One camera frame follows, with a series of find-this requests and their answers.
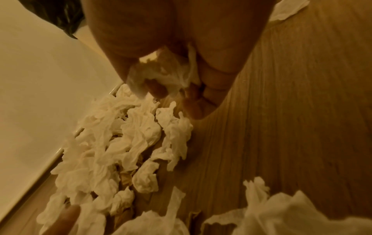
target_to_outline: black object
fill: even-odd
[[[84,19],[80,0],[19,0],[30,12],[54,24],[72,38]]]

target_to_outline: wood grain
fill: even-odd
[[[193,122],[188,158],[174,172],[162,163],[160,191],[136,198],[137,215],[165,214],[177,186],[186,193],[179,217],[202,211],[197,234],[205,218],[246,206],[242,182],[261,176],[273,194],[301,189],[330,218],[372,217],[371,16],[369,0],[312,0],[269,25],[222,106]],[[52,193],[39,190],[0,235],[36,234]]]

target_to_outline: white wall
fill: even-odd
[[[0,1],[0,219],[54,161],[93,98],[120,79],[107,59]]]

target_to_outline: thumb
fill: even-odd
[[[43,235],[68,235],[80,215],[80,206],[72,205],[64,209],[58,219]]]

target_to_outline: hand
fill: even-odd
[[[167,46],[198,52],[203,90],[191,86],[183,100],[191,118],[202,119],[224,100],[270,16],[275,0],[82,0],[87,24],[125,82],[131,64]],[[150,93],[167,96],[157,82]]]
[[[61,212],[58,219],[43,235],[68,235],[80,215],[80,206],[72,205]]]

